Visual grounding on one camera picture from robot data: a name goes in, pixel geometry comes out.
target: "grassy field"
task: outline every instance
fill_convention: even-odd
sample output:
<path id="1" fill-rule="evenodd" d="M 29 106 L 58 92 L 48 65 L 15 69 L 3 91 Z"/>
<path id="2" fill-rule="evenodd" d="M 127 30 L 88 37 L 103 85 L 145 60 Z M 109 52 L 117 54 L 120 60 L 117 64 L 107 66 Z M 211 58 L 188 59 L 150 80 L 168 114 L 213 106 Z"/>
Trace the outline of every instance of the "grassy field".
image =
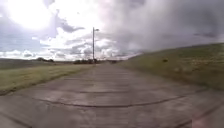
<path id="1" fill-rule="evenodd" d="M 0 59 L 0 70 L 2 69 L 17 69 L 36 66 L 52 66 L 59 65 L 58 63 L 40 62 L 35 60 L 19 60 L 19 59 Z"/>
<path id="2" fill-rule="evenodd" d="M 224 44 L 148 53 L 122 65 L 182 82 L 224 89 Z"/>
<path id="3" fill-rule="evenodd" d="M 0 95 L 90 67 L 89 65 L 63 65 L 0 70 Z"/>

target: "sunlight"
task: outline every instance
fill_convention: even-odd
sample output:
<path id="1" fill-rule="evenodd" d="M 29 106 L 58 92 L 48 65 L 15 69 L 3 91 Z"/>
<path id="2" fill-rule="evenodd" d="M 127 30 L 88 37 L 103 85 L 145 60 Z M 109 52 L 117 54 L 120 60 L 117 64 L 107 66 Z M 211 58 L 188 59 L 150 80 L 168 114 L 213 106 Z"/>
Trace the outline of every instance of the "sunlight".
<path id="1" fill-rule="evenodd" d="M 50 23 L 51 14 L 42 0 L 8 0 L 10 18 L 21 26 L 40 30 Z"/>

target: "concrete road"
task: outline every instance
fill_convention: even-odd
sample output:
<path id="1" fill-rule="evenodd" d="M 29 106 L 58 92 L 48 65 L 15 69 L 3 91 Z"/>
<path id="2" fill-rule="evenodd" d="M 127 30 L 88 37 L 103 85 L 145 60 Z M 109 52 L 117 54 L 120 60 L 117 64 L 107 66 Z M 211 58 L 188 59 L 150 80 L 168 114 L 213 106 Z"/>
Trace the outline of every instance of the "concrete road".
<path id="1" fill-rule="evenodd" d="M 0 97 L 0 128 L 223 128 L 223 97 L 102 65 Z"/>

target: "hillside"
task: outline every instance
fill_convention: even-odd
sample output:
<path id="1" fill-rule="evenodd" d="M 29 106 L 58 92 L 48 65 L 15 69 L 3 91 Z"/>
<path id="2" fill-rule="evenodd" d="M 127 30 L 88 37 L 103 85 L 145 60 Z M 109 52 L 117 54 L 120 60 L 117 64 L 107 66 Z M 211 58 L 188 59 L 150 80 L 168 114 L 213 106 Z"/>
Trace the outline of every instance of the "hillside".
<path id="1" fill-rule="evenodd" d="M 148 53 L 122 65 L 178 81 L 224 89 L 224 44 Z"/>

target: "street lamp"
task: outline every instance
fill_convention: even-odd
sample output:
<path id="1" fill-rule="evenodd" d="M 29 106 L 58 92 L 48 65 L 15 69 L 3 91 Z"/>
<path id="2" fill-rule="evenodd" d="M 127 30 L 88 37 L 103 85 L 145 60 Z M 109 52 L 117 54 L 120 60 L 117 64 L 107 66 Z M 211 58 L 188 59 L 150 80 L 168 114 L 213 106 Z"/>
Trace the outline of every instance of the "street lamp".
<path id="1" fill-rule="evenodd" d="M 95 32 L 97 31 L 99 31 L 99 29 L 93 27 L 93 64 L 95 63 Z"/>

